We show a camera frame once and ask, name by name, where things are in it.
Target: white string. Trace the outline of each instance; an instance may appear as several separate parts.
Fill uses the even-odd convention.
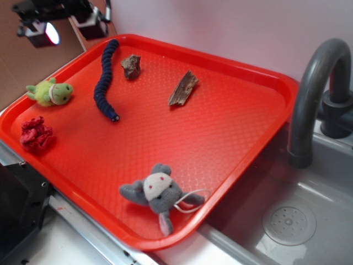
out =
[[[193,209],[190,209],[190,210],[183,210],[182,208],[180,208],[180,206],[178,205],[179,203],[181,203],[186,197],[190,196],[191,194],[193,193],[196,193],[196,192],[208,192],[208,195],[211,195],[211,191],[209,189],[197,189],[197,190],[194,190],[192,192],[188,192],[186,193],[184,196],[182,196],[178,201],[175,202],[174,204],[174,207],[177,208],[178,211],[182,212],[183,214],[190,214],[190,213],[193,213],[197,210],[199,210],[201,208],[202,205],[199,205]]]

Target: green stuffed turtle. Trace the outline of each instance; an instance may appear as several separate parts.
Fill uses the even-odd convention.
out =
[[[28,90],[26,95],[44,107],[66,104],[73,91],[70,84],[56,84],[54,77],[49,81],[42,81],[36,86],[26,86],[26,89]]]

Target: drain strainer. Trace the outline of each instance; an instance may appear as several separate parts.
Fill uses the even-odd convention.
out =
[[[294,200],[286,200],[270,206],[263,216],[266,234],[285,246],[297,246],[308,241],[315,232],[313,212]]]

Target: driftwood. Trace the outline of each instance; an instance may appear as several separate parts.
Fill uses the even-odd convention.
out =
[[[193,87],[198,83],[198,81],[199,80],[196,78],[196,76],[194,76],[193,73],[188,70],[183,79],[181,79],[176,86],[173,94],[170,96],[168,105],[184,105]]]

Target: tray rim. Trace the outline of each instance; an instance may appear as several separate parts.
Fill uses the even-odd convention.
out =
[[[160,250],[178,243],[180,240],[186,238],[191,233],[193,233],[201,224],[201,222],[207,217],[208,213],[216,206],[217,202],[221,200],[221,198],[228,192],[231,186],[234,185],[237,179],[246,170],[247,165],[249,165],[256,158],[257,154],[259,154],[259,152],[267,145],[267,143],[272,139],[272,137],[277,133],[277,131],[279,131],[283,124],[288,120],[292,112],[298,89],[298,82],[281,73],[266,70],[261,67],[252,66],[246,63],[206,54],[204,52],[195,51],[185,47],[164,43],[162,41],[153,40],[134,34],[117,35],[105,39],[104,41],[94,45],[87,52],[84,52],[76,59],[69,62],[67,65],[63,66],[58,71],[54,72],[51,76],[55,76],[57,78],[57,82],[64,82],[73,75],[72,73],[75,73],[75,70],[80,70],[82,65],[88,64],[89,62],[95,60],[97,57],[100,57],[103,49],[105,48],[105,45],[111,39],[117,39],[120,42],[120,45],[134,45],[139,49],[143,49],[143,44],[146,43],[154,47],[161,47],[163,45],[163,48],[160,49],[158,54],[164,54],[164,56],[168,56],[172,59],[180,60],[178,59],[179,56],[191,55],[190,58],[192,59],[192,61],[188,63],[196,64],[196,62],[198,62],[199,60],[207,60],[209,62],[215,63],[214,67],[218,67],[218,69],[214,68],[211,70],[214,70],[216,72],[227,74],[230,70],[234,70],[235,67],[237,71],[247,73],[248,75],[262,77],[261,80],[253,78],[253,83],[257,83],[269,88],[272,88],[272,86],[281,87],[280,84],[286,85],[286,89],[281,88],[280,91],[277,90],[279,93],[281,93],[286,103],[286,106],[282,113],[277,117],[277,119],[273,123],[271,123],[268,129],[264,131],[259,141],[235,166],[231,174],[222,182],[222,184],[220,184],[220,186],[214,191],[212,196],[204,204],[208,206],[210,205],[211,207],[201,207],[201,209],[190,218],[190,221],[187,223],[187,225],[185,225],[185,227],[181,229],[178,233],[174,233],[168,237],[159,238],[156,240],[150,240],[143,237],[139,237],[137,234],[133,233],[133,231],[126,231],[125,225],[117,226],[116,221],[119,220],[117,220],[116,218],[106,218],[105,215],[102,214],[102,210],[97,210],[97,208],[94,206],[96,202],[92,198],[85,196],[83,192],[77,192],[77,187],[67,179],[56,178],[55,181],[51,181],[52,184],[57,187],[60,192],[63,192],[62,190],[65,190],[63,194],[66,197],[72,200],[77,206],[79,206],[82,210],[92,216],[98,223],[100,223],[108,231],[113,233],[114,236],[118,237],[126,244],[144,251]],[[52,169],[45,167],[45,165],[37,159],[38,157],[35,154],[26,152],[21,147],[18,139],[14,139],[11,134],[6,134],[6,132],[10,132],[9,124],[11,124],[11,121],[17,117],[17,115],[15,114],[16,109],[28,109],[34,104],[35,101],[30,100],[26,95],[23,95],[14,103],[12,103],[2,113],[2,115],[0,115],[0,139],[3,140],[4,143],[6,143],[14,152],[20,154],[23,159],[25,159],[34,168],[36,168],[41,174],[43,174],[43,176],[48,176],[50,174],[53,175],[53,173],[55,176],[60,175],[59,172],[53,172]],[[111,215],[108,211],[106,211],[104,214],[108,216]]]

